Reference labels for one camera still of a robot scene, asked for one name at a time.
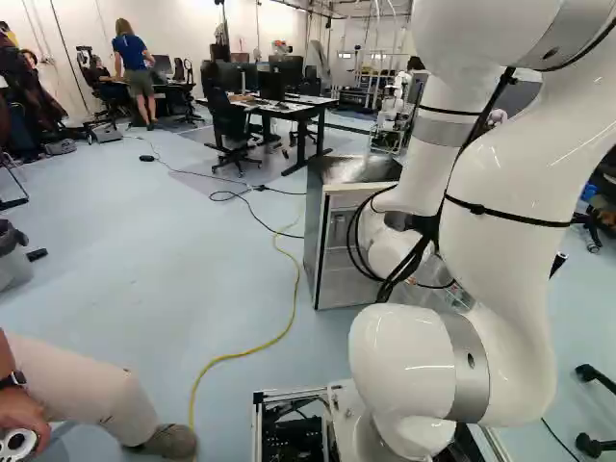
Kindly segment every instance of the computer monitor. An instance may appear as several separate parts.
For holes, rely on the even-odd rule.
[[[152,55],[152,58],[156,60],[153,70],[163,75],[171,75],[173,73],[173,67],[171,66],[171,58],[169,55]]]
[[[259,89],[259,78],[257,73],[257,64],[255,63],[236,63],[245,75],[245,85],[248,91],[257,91]]]
[[[227,91],[238,93],[242,90],[242,73],[239,63],[217,62],[218,81]]]
[[[290,87],[301,84],[303,77],[304,59],[296,55],[269,55],[269,69],[276,68],[284,75],[284,83]]]
[[[265,99],[273,99],[276,101],[284,101],[285,86],[283,75],[280,72],[259,71],[259,89],[260,95]]]

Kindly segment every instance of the yellow cable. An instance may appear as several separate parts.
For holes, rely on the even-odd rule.
[[[205,368],[203,368],[201,370],[201,372],[199,373],[198,378],[194,381],[194,384],[192,385],[192,390],[191,390],[191,401],[189,404],[189,426],[191,427],[192,430],[194,430],[194,402],[196,400],[196,392],[199,388],[199,384],[201,383],[201,379],[203,378],[203,376],[216,364],[221,363],[223,361],[228,361],[230,359],[236,359],[236,358],[243,358],[245,356],[248,356],[249,354],[252,353],[256,353],[257,351],[262,351],[266,348],[271,347],[272,345],[277,344],[278,342],[280,342],[291,330],[291,327],[293,326],[293,323],[295,321],[295,312],[297,311],[297,292],[299,290],[299,277],[301,275],[301,265],[299,264],[299,262],[297,261],[297,259],[291,254],[289,253],[287,250],[284,250],[282,248],[280,248],[278,246],[278,238],[280,237],[280,234],[278,233],[283,233],[286,230],[288,230],[289,228],[292,228],[293,226],[295,226],[297,224],[297,222],[299,221],[299,219],[301,218],[301,214],[297,215],[297,218],[295,219],[295,221],[291,224],[288,224],[287,226],[284,226],[283,228],[281,228],[280,230],[278,230],[276,232],[276,234],[273,235],[272,237],[272,243],[274,248],[282,253],[283,255],[286,255],[288,258],[290,258],[294,265],[295,265],[295,287],[294,287],[294,293],[293,293],[293,311],[291,313],[291,317],[289,318],[289,322],[287,323],[287,326],[284,328],[284,330],[282,332],[280,332],[275,338],[271,339],[270,341],[257,346],[255,348],[252,349],[248,349],[246,351],[242,351],[241,353],[232,353],[232,354],[223,354],[222,356],[219,356],[217,358],[214,358],[212,361],[210,361],[207,366],[205,366]]]

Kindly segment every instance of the khaki shorts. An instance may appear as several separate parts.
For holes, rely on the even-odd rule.
[[[139,94],[151,96],[154,94],[154,85],[149,70],[126,70],[126,81],[130,86],[131,95],[135,98]]]

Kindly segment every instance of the hand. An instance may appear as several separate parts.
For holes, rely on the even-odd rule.
[[[49,444],[51,427],[43,417],[40,404],[30,398],[25,391],[7,388],[0,391],[0,428],[15,430],[25,428],[37,433],[37,453]]]

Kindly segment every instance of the person's arm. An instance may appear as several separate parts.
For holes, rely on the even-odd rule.
[[[15,369],[11,346],[0,329],[0,377],[9,376]],[[47,447],[51,437],[51,427],[43,417],[42,407],[20,388],[0,390],[0,428],[33,430],[39,436],[37,452]]]
[[[150,55],[150,52],[147,50],[143,50],[143,57],[146,58],[148,61],[150,61],[152,64],[156,63],[156,60],[154,59],[154,57]]]
[[[120,54],[116,51],[115,53],[115,79],[116,80],[121,80],[122,78],[122,57],[120,56]]]

